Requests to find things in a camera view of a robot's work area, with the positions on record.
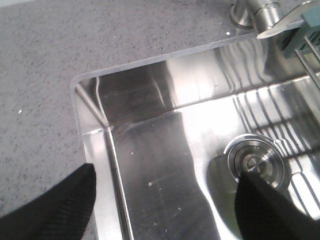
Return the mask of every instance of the speckled countertop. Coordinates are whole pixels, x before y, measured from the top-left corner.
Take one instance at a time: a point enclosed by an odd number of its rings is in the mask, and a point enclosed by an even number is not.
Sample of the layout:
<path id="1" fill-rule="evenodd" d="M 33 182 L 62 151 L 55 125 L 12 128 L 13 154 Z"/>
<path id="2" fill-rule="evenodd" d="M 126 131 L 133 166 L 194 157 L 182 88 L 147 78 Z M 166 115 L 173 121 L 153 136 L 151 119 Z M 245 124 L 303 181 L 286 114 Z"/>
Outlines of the speckled countertop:
<path id="1" fill-rule="evenodd" d="M 300 1 L 279 2 L 289 10 Z M 0 8 L 0 216 L 84 163 L 75 76 L 241 35 L 231 3 L 35 0 Z M 83 239 L 95 239 L 92 222 Z"/>

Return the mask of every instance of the stainless steel sink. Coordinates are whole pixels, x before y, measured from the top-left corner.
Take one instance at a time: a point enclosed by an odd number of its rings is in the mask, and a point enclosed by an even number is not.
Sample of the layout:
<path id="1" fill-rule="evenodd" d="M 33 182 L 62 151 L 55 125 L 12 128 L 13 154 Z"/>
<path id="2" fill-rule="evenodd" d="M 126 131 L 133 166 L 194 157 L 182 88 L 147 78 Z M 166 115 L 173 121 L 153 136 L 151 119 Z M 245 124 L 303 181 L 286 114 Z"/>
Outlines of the stainless steel sink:
<path id="1" fill-rule="evenodd" d="M 74 80 L 100 240 L 241 239 L 241 170 L 259 171 L 320 219 L 320 90 L 297 58 L 282 56 L 280 38 Z"/>

